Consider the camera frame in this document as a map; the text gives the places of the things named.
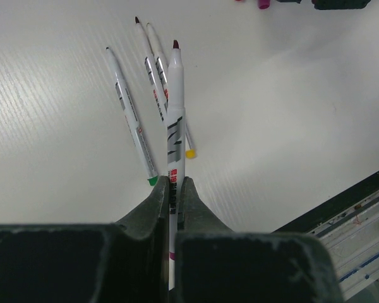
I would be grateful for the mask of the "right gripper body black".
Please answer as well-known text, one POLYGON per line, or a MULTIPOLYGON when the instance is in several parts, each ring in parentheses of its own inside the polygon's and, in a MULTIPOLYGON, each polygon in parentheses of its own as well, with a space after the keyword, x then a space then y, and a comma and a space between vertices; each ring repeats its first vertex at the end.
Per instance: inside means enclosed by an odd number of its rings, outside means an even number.
POLYGON ((365 8, 371 0, 311 0, 317 10, 353 10, 365 8))

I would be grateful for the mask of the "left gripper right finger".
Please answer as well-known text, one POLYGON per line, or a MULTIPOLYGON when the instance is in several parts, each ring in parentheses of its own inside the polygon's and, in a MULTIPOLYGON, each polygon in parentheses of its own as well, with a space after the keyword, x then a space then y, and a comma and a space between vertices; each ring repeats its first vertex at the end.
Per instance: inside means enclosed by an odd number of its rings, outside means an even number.
POLYGON ((235 232, 200 199, 190 177, 181 199, 176 302, 342 302, 333 262, 316 237, 235 232))

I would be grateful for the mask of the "purple pen cap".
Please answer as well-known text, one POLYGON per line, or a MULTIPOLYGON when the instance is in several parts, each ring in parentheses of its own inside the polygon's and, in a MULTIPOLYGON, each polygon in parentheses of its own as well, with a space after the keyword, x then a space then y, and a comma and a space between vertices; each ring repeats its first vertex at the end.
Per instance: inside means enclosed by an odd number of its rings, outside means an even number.
POLYGON ((267 9, 270 7, 270 0, 257 0, 259 9, 267 9))

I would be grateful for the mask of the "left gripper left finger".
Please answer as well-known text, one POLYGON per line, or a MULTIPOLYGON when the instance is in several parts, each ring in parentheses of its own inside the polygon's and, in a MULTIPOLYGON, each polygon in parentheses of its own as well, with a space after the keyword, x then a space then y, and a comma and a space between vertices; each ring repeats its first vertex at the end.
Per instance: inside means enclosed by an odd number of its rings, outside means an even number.
POLYGON ((0 224, 0 302, 167 302, 169 182, 114 223, 0 224))

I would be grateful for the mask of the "purple-ended white pen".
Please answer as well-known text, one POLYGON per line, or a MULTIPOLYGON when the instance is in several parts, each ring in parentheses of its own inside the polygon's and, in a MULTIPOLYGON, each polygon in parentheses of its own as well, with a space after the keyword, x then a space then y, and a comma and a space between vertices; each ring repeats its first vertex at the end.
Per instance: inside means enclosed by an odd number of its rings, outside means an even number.
POLYGON ((167 75, 167 176, 169 178, 169 289, 174 288, 175 239, 178 228, 181 189, 185 178, 186 112, 184 66, 181 49, 173 41, 167 75))

